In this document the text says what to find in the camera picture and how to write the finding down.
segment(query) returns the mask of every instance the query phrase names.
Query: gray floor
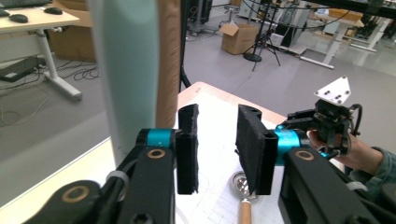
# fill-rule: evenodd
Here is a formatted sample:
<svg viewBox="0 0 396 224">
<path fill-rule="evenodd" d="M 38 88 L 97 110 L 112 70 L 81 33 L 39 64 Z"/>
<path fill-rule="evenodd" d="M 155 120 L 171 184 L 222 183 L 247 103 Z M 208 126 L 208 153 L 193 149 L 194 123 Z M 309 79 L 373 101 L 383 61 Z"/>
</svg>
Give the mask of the gray floor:
<svg viewBox="0 0 396 224">
<path fill-rule="evenodd" d="M 223 12 L 218 15 L 208 24 L 217 26 L 228 17 Z M 328 44 L 328 40 L 309 33 L 301 41 L 319 51 Z M 346 105 L 363 105 L 361 139 L 396 152 L 392 139 L 396 126 L 396 50 L 392 41 L 381 40 L 376 54 L 341 47 L 332 59 L 334 70 L 280 51 L 278 66 L 274 55 L 264 50 L 254 72 L 254 63 L 221 50 L 220 44 L 221 35 L 189 36 L 185 69 L 191 83 L 206 82 L 286 116 L 313 108 L 318 100 L 314 91 L 347 76 L 352 95 Z M 304 56 L 324 57 L 314 50 Z M 67 61 L 56 60 L 57 66 L 64 63 Z M 67 70 L 61 76 L 79 69 Z M 83 92 L 81 102 L 70 100 L 48 82 L 0 91 L 0 110 L 4 111 L 0 121 L 0 206 L 109 136 L 101 78 L 66 80 Z M 25 119 L 19 125 L 3 122 Z"/>
</svg>

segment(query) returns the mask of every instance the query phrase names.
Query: utensil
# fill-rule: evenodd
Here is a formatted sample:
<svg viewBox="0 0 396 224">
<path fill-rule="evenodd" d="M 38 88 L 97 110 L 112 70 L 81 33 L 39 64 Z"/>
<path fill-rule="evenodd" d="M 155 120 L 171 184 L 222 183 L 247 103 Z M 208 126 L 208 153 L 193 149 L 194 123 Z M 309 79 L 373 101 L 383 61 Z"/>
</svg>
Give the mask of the utensil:
<svg viewBox="0 0 396 224">
<path fill-rule="evenodd" d="M 231 177 L 231 188 L 232 191 L 242 198 L 241 208 L 240 208 L 240 224 L 251 224 L 251 203 L 253 199 L 257 199 L 257 195 L 253 192 L 250 195 L 248 191 L 248 180 L 243 171 L 236 172 Z"/>
</svg>

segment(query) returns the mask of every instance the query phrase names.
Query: black mouse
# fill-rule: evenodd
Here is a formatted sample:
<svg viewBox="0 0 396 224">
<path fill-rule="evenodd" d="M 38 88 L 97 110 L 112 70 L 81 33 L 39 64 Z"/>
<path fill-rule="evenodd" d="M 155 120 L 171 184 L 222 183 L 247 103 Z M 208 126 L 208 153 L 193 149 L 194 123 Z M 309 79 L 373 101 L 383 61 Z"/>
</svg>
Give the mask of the black mouse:
<svg viewBox="0 0 396 224">
<path fill-rule="evenodd" d="M 18 23 L 27 23 L 27 22 L 28 22 L 27 16 L 22 15 L 22 14 L 13 14 L 13 15 L 10 15 L 10 16 L 9 16 L 9 19 L 10 19 L 11 21 L 15 21 L 15 22 L 18 22 Z"/>
<path fill-rule="evenodd" d="M 7 17 L 7 16 L 9 16 L 9 13 L 0 8 L 0 17 Z"/>
<path fill-rule="evenodd" d="M 45 13 L 48 14 L 53 14 L 53 15 L 62 15 L 63 12 L 60 8 L 58 7 L 47 7 L 46 9 L 44 9 Z"/>
</svg>

